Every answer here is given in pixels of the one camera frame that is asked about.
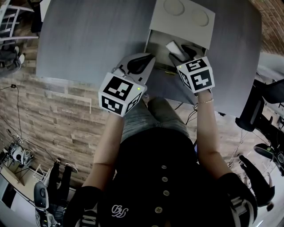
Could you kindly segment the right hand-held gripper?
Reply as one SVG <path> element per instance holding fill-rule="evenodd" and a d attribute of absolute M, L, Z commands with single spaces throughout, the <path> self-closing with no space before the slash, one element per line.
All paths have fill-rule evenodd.
<path fill-rule="evenodd" d="M 213 70 L 206 56 L 194 59 L 197 52 L 189 45 L 181 45 L 183 51 L 189 56 L 191 61 L 181 61 L 174 54 L 169 53 L 169 59 L 176 67 L 182 83 L 195 96 L 199 92 L 210 90 L 215 86 Z"/>

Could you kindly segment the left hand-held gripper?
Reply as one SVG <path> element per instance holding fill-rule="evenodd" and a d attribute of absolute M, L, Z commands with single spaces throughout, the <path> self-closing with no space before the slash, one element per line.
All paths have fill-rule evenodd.
<path fill-rule="evenodd" d="M 99 89 L 99 106 L 124 117 L 147 91 L 146 82 L 156 62 L 151 53 L 124 57 L 108 72 Z"/>

